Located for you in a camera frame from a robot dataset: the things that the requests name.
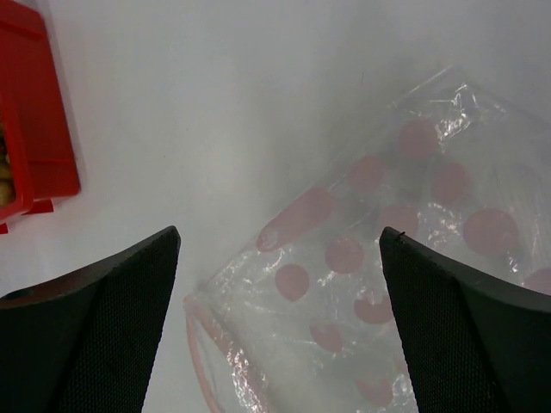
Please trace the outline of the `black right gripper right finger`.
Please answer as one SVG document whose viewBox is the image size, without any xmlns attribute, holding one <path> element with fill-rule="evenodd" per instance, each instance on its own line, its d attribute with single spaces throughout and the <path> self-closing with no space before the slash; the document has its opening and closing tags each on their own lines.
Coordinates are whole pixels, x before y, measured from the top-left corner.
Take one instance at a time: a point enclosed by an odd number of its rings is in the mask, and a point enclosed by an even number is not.
<svg viewBox="0 0 551 413">
<path fill-rule="evenodd" d="M 394 228 L 383 274 L 421 412 L 548 412 L 550 298 Z"/>
</svg>

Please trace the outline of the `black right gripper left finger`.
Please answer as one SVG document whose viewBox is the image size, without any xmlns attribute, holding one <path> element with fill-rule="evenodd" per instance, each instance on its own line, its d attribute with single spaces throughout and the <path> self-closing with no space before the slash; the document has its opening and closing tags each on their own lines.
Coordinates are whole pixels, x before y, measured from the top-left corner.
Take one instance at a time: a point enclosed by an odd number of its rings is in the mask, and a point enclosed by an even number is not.
<svg viewBox="0 0 551 413">
<path fill-rule="evenodd" d="M 176 278 L 167 227 L 1 299 L 4 412 L 142 410 Z"/>
</svg>

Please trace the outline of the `clear zip bag pink dots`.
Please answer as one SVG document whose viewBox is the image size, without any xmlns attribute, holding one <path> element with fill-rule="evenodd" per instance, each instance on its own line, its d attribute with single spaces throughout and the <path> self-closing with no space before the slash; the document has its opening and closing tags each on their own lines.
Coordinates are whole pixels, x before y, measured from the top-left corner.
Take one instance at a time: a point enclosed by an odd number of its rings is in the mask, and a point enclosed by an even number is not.
<svg viewBox="0 0 551 413">
<path fill-rule="evenodd" d="M 387 228 L 550 293 L 550 125 L 456 68 L 362 131 L 185 299 L 212 412 L 415 412 L 383 275 Z"/>
</svg>

